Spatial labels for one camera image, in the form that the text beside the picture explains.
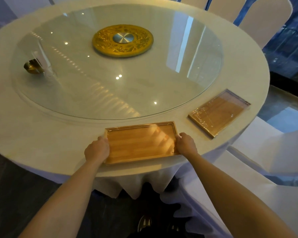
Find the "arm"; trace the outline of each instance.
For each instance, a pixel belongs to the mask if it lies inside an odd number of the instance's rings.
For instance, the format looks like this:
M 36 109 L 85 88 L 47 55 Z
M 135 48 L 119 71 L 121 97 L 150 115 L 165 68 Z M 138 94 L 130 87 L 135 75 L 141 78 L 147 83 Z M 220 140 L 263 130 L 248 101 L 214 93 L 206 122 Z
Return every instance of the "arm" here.
M 87 208 L 93 180 L 108 155 L 108 140 L 98 137 L 85 149 L 85 164 L 50 197 L 19 238 L 75 238 Z
M 192 164 L 207 195 L 234 238 L 295 238 L 294 232 L 257 196 L 203 159 L 186 133 L 177 137 L 179 152 Z

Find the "person's left hand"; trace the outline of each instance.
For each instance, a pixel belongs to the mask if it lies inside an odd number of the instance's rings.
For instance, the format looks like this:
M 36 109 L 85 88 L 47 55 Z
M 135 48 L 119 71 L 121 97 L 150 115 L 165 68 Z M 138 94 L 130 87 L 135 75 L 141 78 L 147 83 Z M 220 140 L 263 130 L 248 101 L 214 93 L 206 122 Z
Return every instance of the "person's left hand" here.
M 97 161 L 100 164 L 109 156 L 108 139 L 99 136 L 96 141 L 93 141 L 84 151 L 86 161 Z

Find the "gold decorative plate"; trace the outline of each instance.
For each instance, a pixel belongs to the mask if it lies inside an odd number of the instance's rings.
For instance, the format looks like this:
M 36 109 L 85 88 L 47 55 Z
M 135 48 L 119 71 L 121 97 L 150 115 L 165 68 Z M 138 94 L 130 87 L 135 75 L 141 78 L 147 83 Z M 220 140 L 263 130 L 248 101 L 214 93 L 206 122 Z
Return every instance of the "gold decorative plate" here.
M 120 24 L 99 30 L 92 42 L 104 55 L 131 57 L 148 51 L 153 44 L 153 35 L 143 27 Z

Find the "shoe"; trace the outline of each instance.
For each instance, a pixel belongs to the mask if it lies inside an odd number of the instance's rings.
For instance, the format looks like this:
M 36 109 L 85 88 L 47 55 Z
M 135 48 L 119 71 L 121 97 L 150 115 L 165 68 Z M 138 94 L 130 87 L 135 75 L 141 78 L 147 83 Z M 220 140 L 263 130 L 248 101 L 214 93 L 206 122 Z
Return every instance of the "shoe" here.
M 141 230 L 147 226 L 151 226 L 152 225 L 152 220 L 149 216 L 143 215 L 138 223 L 138 232 L 141 232 Z

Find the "round table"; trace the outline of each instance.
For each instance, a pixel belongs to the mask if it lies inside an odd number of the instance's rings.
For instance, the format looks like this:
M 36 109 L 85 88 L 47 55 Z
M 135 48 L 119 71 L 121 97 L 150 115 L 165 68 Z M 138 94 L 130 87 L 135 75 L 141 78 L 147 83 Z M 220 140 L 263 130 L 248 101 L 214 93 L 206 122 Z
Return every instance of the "round table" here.
M 153 46 L 132 58 L 102 56 L 93 49 L 92 36 L 115 24 L 151 29 Z M 97 90 L 93 95 L 113 96 L 121 105 L 109 109 L 104 101 L 96 104 L 98 112 L 90 112 L 92 100 L 84 97 L 83 103 L 90 103 L 81 108 L 75 94 L 69 103 L 68 96 L 44 89 L 39 78 L 23 69 L 38 40 L 56 76 L 63 78 L 58 89 L 70 94 L 80 90 L 77 93 L 83 96 L 88 78 L 90 88 Z M 269 79 L 265 56 L 250 36 L 225 19 L 189 5 L 169 0 L 74 0 L 46 7 L 0 29 L 0 154 L 64 182 L 84 163 L 84 149 L 105 128 L 163 121 L 174 121 L 178 132 L 191 135 L 199 153 L 205 154 L 250 124 L 264 104 Z M 75 81 L 71 90 L 67 81 Z M 251 105 L 210 139 L 187 115 L 225 89 Z M 119 113 L 126 107 L 128 112 Z M 103 165 L 95 188 L 111 197 L 124 188 L 137 198 L 148 181 L 162 192 L 186 162 L 183 156 L 170 156 Z

